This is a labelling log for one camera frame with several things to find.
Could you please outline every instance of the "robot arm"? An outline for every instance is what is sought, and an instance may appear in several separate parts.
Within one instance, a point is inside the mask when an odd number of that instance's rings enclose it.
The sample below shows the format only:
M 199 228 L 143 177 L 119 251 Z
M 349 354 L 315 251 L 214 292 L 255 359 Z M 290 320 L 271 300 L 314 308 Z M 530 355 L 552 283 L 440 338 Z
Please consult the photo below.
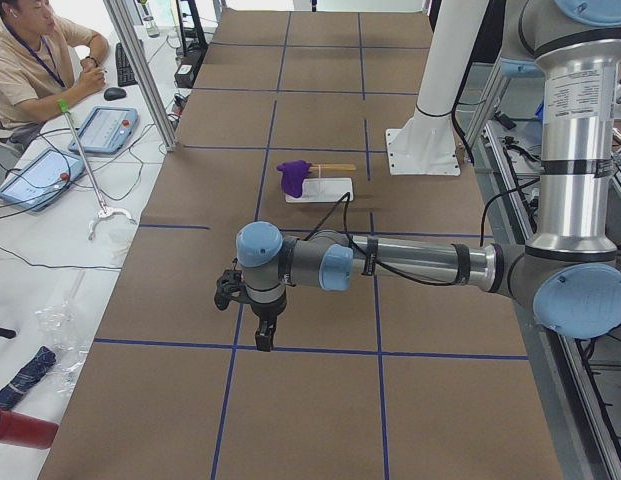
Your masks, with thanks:
M 230 301 L 251 306 L 260 350 L 272 348 L 286 285 L 345 290 L 354 272 L 474 285 L 516 300 L 541 324 L 575 338 L 621 323 L 621 273 L 604 231 L 621 0 L 509 0 L 506 16 L 506 62 L 521 62 L 526 68 L 514 70 L 524 71 L 534 61 L 546 76 L 537 233 L 526 245 L 473 249 L 336 232 L 304 241 L 250 224 L 237 236 L 243 270 L 224 273 L 215 302 L 220 309 Z M 419 98 L 428 94 L 437 95 L 422 90 Z

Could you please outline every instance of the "keyboard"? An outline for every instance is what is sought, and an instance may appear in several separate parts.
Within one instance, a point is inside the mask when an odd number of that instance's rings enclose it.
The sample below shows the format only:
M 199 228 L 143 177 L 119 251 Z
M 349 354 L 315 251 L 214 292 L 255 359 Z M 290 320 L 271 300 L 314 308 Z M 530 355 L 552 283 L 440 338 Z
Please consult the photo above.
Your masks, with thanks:
M 134 72 L 132 71 L 132 65 L 123 51 L 123 45 L 117 43 L 114 50 L 115 63 L 117 65 L 117 85 L 120 87 L 127 87 L 128 85 L 135 85 L 137 83 L 134 78 Z

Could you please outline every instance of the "white table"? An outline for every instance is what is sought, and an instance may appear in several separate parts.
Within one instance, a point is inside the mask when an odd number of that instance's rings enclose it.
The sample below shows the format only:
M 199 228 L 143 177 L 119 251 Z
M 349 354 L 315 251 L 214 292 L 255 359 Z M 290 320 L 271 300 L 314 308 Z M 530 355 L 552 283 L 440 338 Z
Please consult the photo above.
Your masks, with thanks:
M 144 42 L 146 58 L 154 55 L 150 66 L 156 75 L 164 105 L 169 107 L 174 94 L 179 92 L 173 82 L 176 70 L 174 50 L 166 42 L 165 31 L 157 39 L 150 39 L 145 33 L 141 33 L 140 37 Z M 110 40 L 111 53 L 104 66 L 108 70 L 107 86 L 116 86 L 116 38 Z M 176 39 L 169 40 L 176 44 Z M 152 68 L 155 64 L 161 65 L 161 68 Z M 139 111 L 139 125 L 125 147 L 130 145 L 142 134 L 144 126 L 153 121 L 138 85 L 126 87 L 126 91 L 126 98 L 113 102 L 104 101 L 101 93 L 81 102 L 71 110 L 76 125 L 81 124 L 95 105 L 135 107 Z M 66 127 L 65 118 L 60 117 L 48 122 L 43 132 Z M 69 132 L 52 133 L 48 139 L 57 148 L 67 150 L 71 135 Z M 42 139 L 33 142 L 17 166 L 24 166 L 48 146 Z M 150 128 L 132 152 L 144 162 L 139 183 L 126 198 L 121 201 L 108 199 L 107 203 L 127 209 L 138 221 L 165 155 L 155 127 Z M 110 160 L 107 157 L 90 157 L 101 189 L 113 197 L 119 197 L 135 183 L 141 163 L 128 152 L 108 163 Z M 90 186 L 87 176 L 79 183 Z M 92 188 L 73 186 L 42 212 L 21 213 L 0 220 L 0 245 L 34 263 L 120 267 L 137 226 L 117 215 L 99 223 L 95 239 L 89 241 L 88 222 L 98 210 Z M 17 211 L 15 207 L 1 208 L 0 216 Z M 72 343 L 77 347 L 59 356 L 57 366 L 23 398 L 15 411 L 57 423 L 61 421 L 71 393 L 71 383 L 67 381 L 76 380 L 78 376 L 80 362 L 94 338 L 117 277 L 118 270 L 35 268 L 0 251 L 0 327 L 18 332 L 12 340 L 0 337 L 0 389 L 50 338 L 50 334 L 39 330 L 35 312 L 46 307 L 59 307 L 62 312 L 71 313 L 70 317 L 66 317 L 71 321 L 67 322 L 69 327 L 64 331 L 72 333 L 76 339 Z M 64 302 L 70 307 L 63 307 Z M 48 450 L 0 444 L 0 480 L 37 478 L 47 454 Z

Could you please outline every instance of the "blue tablet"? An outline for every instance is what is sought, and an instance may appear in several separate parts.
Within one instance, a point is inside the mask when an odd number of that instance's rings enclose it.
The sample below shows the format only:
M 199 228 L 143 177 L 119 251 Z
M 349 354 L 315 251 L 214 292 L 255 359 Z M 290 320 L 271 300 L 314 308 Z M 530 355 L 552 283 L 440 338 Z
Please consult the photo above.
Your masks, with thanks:
M 113 154 L 123 147 L 138 122 L 134 108 L 94 107 L 79 128 L 81 146 L 86 153 Z M 79 153 L 74 140 L 68 148 Z
M 37 212 L 57 200 L 83 169 L 81 157 L 48 148 L 13 174 L 0 188 L 0 199 Z

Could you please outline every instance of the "red cylinder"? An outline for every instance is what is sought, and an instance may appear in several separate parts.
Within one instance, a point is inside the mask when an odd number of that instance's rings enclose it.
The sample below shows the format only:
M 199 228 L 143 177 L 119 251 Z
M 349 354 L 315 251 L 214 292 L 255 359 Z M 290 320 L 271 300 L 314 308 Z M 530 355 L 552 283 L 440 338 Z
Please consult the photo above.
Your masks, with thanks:
M 56 423 L 0 409 L 0 443 L 50 448 L 58 428 Z

